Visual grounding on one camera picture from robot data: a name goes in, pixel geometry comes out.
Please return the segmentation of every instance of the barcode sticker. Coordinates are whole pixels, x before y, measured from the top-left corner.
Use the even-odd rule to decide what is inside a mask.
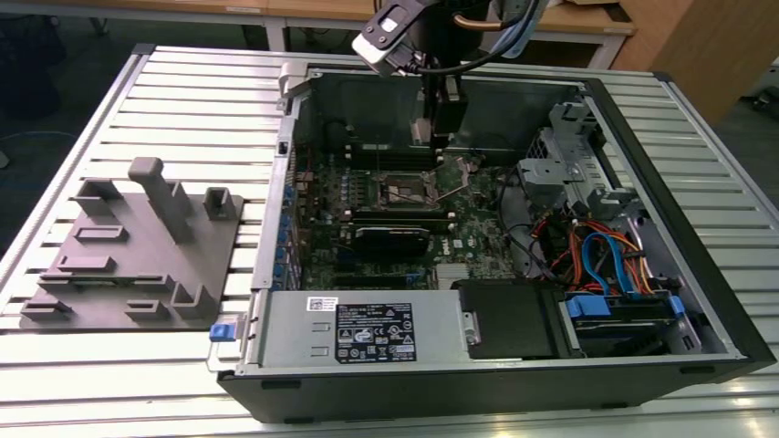
[[[310,312],[335,312],[338,305],[338,297],[308,297],[306,310]]]

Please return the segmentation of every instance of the table leg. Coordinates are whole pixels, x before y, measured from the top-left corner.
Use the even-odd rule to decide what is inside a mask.
[[[604,38],[604,42],[598,47],[587,68],[596,68],[600,70],[608,70],[611,68],[611,63],[618,57],[619,49],[622,48],[622,44],[624,44],[624,39],[624,35],[610,35]]]
[[[108,35],[108,18],[89,18],[92,23],[92,28],[95,29],[95,35],[99,37]]]
[[[284,18],[267,16],[264,22],[271,52],[286,52],[290,48],[290,29]]]

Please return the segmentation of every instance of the metal bracket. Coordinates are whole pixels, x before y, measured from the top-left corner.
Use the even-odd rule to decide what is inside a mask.
[[[282,99],[295,97],[304,89],[307,89],[307,81],[308,62],[287,61],[282,64],[282,72],[279,73],[279,91],[282,93]]]

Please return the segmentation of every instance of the wire bundle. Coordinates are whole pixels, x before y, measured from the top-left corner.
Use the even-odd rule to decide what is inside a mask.
[[[571,227],[571,233],[568,235],[568,252],[574,256],[574,280],[571,290],[578,290],[578,285],[582,284],[582,279],[584,277],[584,271],[588,271],[588,274],[592,277],[592,279],[595,279],[596,283],[588,283],[583,285],[579,289],[603,291],[606,294],[610,291],[610,287],[606,286],[606,282],[603,281],[603,279],[598,275],[594,276],[590,270],[586,269],[584,260],[586,257],[587,259],[590,258],[590,254],[586,254],[588,253],[587,249],[590,249],[590,246],[584,246],[584,243],[582,242],[582,239],[576,234],[576,229],[579,227],[590,228],[594,231],[594,233],[588,235],[588,237],[584,239],[586,241],[587,239],[595,240],[600,237],[602,239],[614,239],[612,242],[615,244],[619,243],[620,245],[623,245],[622,251],[616,253],[614,251],[614,246],[610,243],[610,246],[612,247],[612,256],[615,258],[615,270],[618,272],[619,287],[622,288],[622,292],[626,294],[631,292],[638,292],[642,295],[651,295],[652,288],[648,285],[647,279],[647,258],[642,254],[642,249],[634,242],[628,240],[624,234],[614,231],[606,225],[592,220],[579,221],[574,223]],[[628,250],[636,253],[636,258],[624,257],[624,254],[627,253]],[[626,284],[624,278],[619,279],[619,274],[620,273],[624,274],[623,268],[627,268],[627,271],[631,274],[632,280],[631,285]]]

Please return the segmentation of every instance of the wooden table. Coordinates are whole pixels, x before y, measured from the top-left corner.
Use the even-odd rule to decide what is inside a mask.
[[[266,26],[272,51],[288,50],[288,28],[360,29],[372,0],[0,0],[0,12]],[[596,45],[591,68],[608,68],[631,23],[611,20],[599,6],[550,8],[534,40]]]
[[[282,18],[270,23],[268,38],[271,50],[284,50],[290,27],[360,29],[374,15],[374,4],[371,0],[268,0],[266,14]],[[614,21],[600,6],[562,4],[547,9],[532,39],[596,45],[588,67],[607,69],[634,33],[634,23]]]

